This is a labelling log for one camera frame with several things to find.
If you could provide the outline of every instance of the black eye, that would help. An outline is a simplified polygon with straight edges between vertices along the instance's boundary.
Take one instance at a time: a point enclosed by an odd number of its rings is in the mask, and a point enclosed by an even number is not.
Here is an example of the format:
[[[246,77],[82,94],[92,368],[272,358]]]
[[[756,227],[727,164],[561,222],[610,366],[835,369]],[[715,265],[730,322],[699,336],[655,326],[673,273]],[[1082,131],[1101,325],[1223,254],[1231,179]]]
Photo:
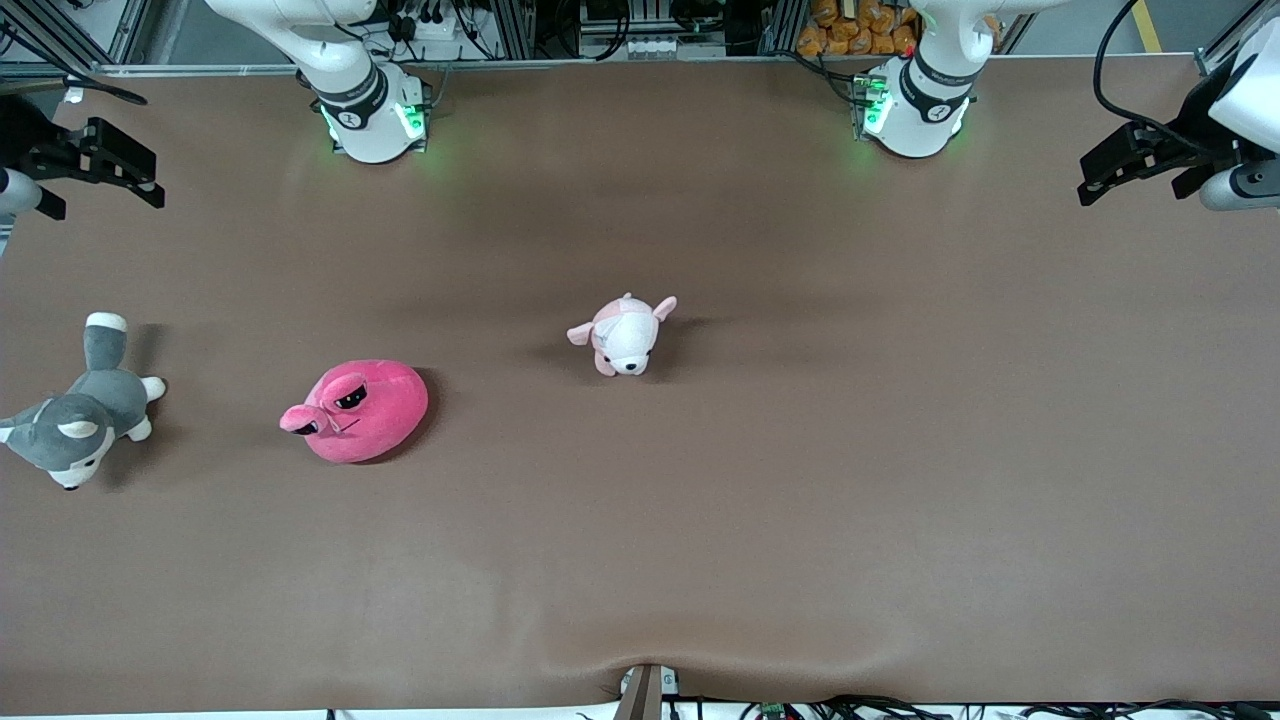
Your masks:
[[[347,397],[339,397],[338,400],[334,400],[333,404],[343,410],[351,410],[352,407],[360,405],[360,401],[367,396],[369,391],[365,389],[365,386],[360,386],[356,388],[356,392],[348,395]]]

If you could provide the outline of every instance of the brown table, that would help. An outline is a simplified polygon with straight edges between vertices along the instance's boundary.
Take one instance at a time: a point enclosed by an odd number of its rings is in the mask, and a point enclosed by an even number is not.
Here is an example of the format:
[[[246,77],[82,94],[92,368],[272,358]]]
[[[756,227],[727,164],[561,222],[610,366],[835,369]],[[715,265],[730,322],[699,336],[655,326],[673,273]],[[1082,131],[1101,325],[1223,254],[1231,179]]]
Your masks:
[[[169,206],[61,183],[0,274],[0,409],[87,313],[168,378],[64,493],[0,454],[0,712],[1275,697],[1280,222],[1092,209],[1085,60],[1002,60],[946,152],[850,137],[786,65],[474,73],[429,151],[330,155],[291,78],[91,96]],[[1170,117],[1189,58],[1116,60]],[[564,329],[680,297],[653,370]],[[275,428],[330,365],[425,368],[425,437]]]

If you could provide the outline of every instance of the pink flamingo plush toy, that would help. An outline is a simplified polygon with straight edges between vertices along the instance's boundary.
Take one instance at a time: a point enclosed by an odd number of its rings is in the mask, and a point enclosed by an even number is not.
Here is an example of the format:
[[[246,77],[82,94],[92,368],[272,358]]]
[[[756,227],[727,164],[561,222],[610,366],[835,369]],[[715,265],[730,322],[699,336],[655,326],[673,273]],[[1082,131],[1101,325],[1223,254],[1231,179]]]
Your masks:
[[[370,460],[404,442],[426,415],[426,383],[394,360],[352,360],[325,373],[280,429],[330,462]]]
[[[675,309],[675,297],[650,307],[628,292],[602,307],[590,323],[568,331],[568,341],[573,345],[591,343],[595,369],[602,375],[639,375],[649,368],[649,352],[658,341],[658,323]]]

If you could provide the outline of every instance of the plush toy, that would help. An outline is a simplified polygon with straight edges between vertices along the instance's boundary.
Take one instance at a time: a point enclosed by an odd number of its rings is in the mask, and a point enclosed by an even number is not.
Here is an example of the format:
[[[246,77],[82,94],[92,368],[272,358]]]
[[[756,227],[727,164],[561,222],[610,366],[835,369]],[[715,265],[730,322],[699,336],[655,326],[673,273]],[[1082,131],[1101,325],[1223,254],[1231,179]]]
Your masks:
[[[595,348],[595,369],[603,375],[639,375],[649,366],[649,352],[658,341],[658,323],[675,309],[675,297],[650,307],[628,292],[602,307],[590,323],[568,331],[568,341],[573,345],[590,342]]]
[[[280,429],[306,437],[330,462],[371,460],[404,439],[426,415],[426,383],[394,360],[352,360],[325,373]]]
[[[147,402],[164,395],[165,386],[160,378],[119,369],[125,331],[124,318],[114,313],[90,315],[84,322],[88,372],[67,395],[0,420],[0,442],[65,489],[93,477],[115,438],[123,434],[138,442],[151,434]]]

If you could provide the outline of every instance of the yellow tape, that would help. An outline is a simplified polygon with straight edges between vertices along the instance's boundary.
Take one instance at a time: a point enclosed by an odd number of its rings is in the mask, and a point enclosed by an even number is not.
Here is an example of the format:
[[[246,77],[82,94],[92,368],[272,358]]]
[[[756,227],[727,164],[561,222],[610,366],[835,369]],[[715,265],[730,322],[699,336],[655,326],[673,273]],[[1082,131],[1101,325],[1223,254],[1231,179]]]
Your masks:
[[[1164,53],[1164,49],[1160,47],[1160,36],[1156,35],[1156,24],[1151,22],[1147,0],[1138,0],[1133,6],[1133,22],[1138,24],[1138,37],[1142,38],[1142,49],[1147,53]]]

